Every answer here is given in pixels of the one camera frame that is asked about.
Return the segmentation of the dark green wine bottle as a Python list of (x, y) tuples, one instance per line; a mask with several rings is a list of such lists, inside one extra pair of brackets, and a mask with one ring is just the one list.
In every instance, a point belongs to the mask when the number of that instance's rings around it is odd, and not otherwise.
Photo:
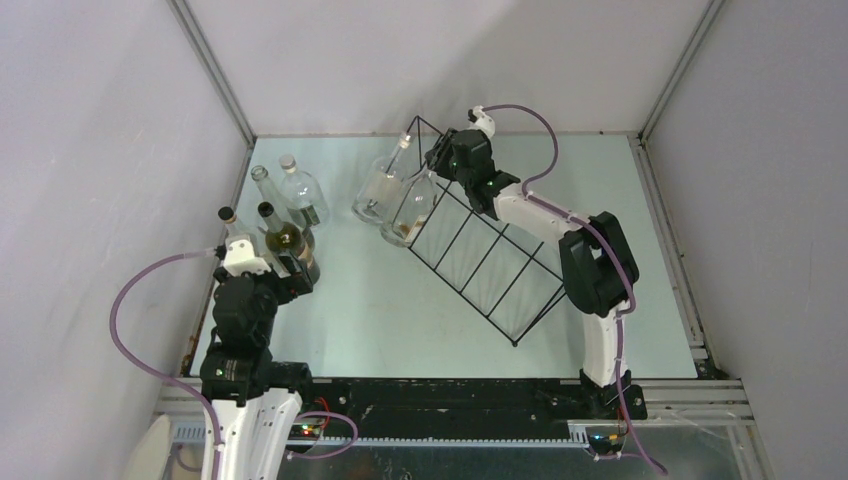
[(267, 226), (264, 234), (267, 248), (279, 259), (284, 254), (296, 259), (310, 282), (317, 283), (321, 275), (320, 266), (314, 255), (313, 243), (306, 234), (294, 223), (283, 220), (268, 201), (261, 202), (257, 211)]

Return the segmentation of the clear bottle cork stopper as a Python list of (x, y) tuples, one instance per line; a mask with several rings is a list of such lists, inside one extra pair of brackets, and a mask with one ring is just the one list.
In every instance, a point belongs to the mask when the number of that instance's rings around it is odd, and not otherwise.
[(389, 244), (408, 248), (417, 239), (433, 212), (438, 198), (435, 172), (423, 166), (401, 184), (380, 226)]

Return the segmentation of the clear bottle white frosted label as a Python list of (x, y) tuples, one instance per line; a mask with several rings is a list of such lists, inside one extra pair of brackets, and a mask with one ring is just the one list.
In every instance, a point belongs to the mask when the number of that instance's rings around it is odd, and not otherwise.
[(407, 155), (411, 144), (412, 135), (401, 133), (393, 149), (369, 166), (351, 207), (359, 220), (372, 225), (382, 223), (403, 182), (412, 174)]

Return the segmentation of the clear bottle brown cork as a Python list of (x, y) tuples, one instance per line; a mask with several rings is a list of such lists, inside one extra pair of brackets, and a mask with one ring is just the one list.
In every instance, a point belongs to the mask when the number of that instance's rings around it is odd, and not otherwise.
[(246, 235), (254, 248), (254, 252), (258, 253), (258, 244), (255, 235), (247, 228), (242, 220), (236, 215), (235, 211), (229, 206), (223, 206), (218, 210), (218, 217), (223, 222), (227, 235), (225, 236), (224, 245), (219, 248), (221, 255), (223, 249), (228, 245), (227, 239), (232, 236)]

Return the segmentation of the tall clear champagne label bottle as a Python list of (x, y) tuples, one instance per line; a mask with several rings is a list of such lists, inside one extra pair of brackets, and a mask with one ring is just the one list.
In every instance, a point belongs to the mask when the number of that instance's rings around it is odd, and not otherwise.
[(262, 199), (269, 202), (274, 207), (275, 212), (282, 220), (293, 223), (283, 200), (283, 196), (271, 180), (268, 170), (262, 165), (257, 165), (251, 168), (250, 175), (255, 182)]

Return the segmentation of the short clear bottle white cap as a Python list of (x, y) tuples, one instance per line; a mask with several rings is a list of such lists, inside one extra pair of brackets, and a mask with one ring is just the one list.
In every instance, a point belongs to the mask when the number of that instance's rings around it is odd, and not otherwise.
[(329, 207), (317, 179), (298, 166), (293, 154), (279, 157), (283, 171), (281, 193), (304, 217), (311, 228), (323, 228), (329, 220)]

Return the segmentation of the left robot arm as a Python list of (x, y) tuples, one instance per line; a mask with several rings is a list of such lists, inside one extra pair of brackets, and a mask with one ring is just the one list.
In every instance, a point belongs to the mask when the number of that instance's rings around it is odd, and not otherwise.
[(300, 261), (284, 263), (293, 273), (213, 273), (213, 339), (199, 374), (209, 405), (204, 479), (276, 478), (296, 417), (315, 406), (308, 365), (276, 362), (270, 352), (279, 306), (313, 290)]

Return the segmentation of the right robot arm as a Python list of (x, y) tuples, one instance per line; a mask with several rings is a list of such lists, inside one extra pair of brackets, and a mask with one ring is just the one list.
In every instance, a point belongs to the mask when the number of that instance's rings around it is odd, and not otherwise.
[(500, 170), (490, 137), (478, 129), (449, 129), (425, 153), (424, 164), (458, 184), (473, 213), (515, 226), (556, 247), (562, 290), (581, 312), (584, 360), (581, 402), (596, 418), (631, 420), (624, 320), (635, 309), (639, 269), (618, 218), (603, 211), (581, 217), (533, 193)]

